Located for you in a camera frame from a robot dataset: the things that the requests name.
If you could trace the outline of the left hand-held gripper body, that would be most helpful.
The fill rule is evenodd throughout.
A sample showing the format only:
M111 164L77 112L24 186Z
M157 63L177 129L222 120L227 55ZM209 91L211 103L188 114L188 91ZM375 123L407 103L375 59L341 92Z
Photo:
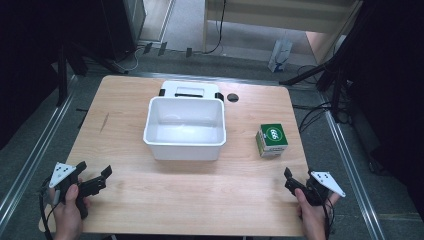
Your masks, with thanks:
M50 178L49 187L55 190L53 204L57 205L59 202L65 202L65 195L68 188L76 184L79 188L79 194L76 199L76 206L80 211L80 216L85 219L88 216L88 210L84 203L84 199L91 195L97 195L102 189L106 187L106 180L100 175L85 182L79 181L79 175L75 173L76 166L58 162L53 170Z

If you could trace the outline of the white plastic storage bin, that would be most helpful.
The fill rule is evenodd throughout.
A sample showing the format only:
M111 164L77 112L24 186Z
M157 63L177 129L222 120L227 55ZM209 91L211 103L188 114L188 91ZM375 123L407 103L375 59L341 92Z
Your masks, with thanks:
M226 143L219 99L154 97L143 140L156 160L215 161Z

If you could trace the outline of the black metal stand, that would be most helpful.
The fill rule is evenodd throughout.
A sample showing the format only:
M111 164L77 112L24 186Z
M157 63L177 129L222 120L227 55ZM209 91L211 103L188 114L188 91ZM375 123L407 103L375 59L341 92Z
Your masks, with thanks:
M57 107L62 106L68 97L67 66L70 65L77 75L85 75L87 73L88 68L83 60L83 56L91 58L112 73L120 75L128 73L127 70L119 70L116 66L81 44L72 41L63 41L58 48L57 79L59 96L56 104Z
M340 114L342 113L342 109L339 107L339 103L342 86L346 84L344 72L348 61L348 52L348 48L341 46L329 60L294 78L280 81L279 84L292 86L309 77L313 77L321 73L320 78L315 83L316 89L319 92L325 92L330 87L333 87L332 98L330 100L330 113L333 119L340 123Z

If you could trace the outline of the person's left hand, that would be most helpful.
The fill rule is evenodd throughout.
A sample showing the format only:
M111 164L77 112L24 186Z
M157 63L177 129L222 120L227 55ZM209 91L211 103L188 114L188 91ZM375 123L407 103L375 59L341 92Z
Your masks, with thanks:
M79 240L83 231L83 220L76 206L79 188L71 185L65 195L65 202L59 203L53 210L56 232L54 240Z

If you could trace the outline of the light wooden furniture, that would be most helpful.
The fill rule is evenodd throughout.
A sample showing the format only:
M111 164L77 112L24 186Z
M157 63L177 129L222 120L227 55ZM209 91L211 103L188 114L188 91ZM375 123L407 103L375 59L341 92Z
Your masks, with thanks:
M207 22L225 22L305 31L315 60L323 63L339 38L350 32L363 0L205 0Z

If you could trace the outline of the person's right hand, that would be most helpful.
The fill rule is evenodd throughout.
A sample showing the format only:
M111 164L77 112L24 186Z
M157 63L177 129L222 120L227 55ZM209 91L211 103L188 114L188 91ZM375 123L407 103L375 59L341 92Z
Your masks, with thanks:
M312 206L308 203L304 193L300 189L295 190L298 201L297 214L302 220L302 230L307 240L327 240L330 228L330 218L333 215L332 208L340 196L332 193L326 200L325 208Z

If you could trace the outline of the white paper bag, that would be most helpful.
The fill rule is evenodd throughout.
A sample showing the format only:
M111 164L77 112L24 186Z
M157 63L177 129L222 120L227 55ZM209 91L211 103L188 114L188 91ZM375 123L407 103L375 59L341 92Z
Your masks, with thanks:
M268 69L275 72L282 72L285 70L287 60L291 53L293 43L287 38L279 39L275 42L270 60L268 62Z

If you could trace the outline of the white bin lid black latches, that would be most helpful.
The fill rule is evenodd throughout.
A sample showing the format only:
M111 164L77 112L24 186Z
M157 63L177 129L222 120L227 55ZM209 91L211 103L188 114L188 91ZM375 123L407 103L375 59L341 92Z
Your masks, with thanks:
M163 97L191 97L224 100L224 96L216 84L192 81L166 80L161 86L159 95Z

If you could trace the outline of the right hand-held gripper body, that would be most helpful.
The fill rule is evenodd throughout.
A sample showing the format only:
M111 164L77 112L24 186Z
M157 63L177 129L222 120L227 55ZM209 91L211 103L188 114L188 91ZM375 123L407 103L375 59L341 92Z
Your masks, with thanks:
M321 206L325 203L329 191L345 197L346 193L342 190L336 180L329 172L309 171L310 178L306 184L302 184L294 177L292 181L285 182L285 187L295 195L295 190L303 191L308 203L312 206Z

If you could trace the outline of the green and white box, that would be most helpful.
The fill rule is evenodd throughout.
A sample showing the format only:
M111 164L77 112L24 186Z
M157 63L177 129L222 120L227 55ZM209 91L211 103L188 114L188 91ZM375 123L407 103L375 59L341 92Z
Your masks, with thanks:
M255 138L259 155L263 158L280 156L288 147L288 140L280 123L261 124Z

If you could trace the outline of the metal floor rail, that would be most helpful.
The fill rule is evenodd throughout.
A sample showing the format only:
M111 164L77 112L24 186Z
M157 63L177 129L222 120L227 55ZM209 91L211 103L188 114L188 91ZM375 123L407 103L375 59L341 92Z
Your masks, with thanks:
M377 213L358 173L340 124L334 120L330 111L327 111L325 115L370 238L371 240L386 240Z
M7 228L73 97L78 77L68 78L68 96L57 106L54 91L0 150L0 237Z

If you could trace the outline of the dark cabinet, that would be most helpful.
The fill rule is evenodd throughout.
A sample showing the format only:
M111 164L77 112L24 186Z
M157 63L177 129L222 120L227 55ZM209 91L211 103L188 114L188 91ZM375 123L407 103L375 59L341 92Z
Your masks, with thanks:
M143 0L101 0L106 36L113 60L122 60L137 48L146 18Z

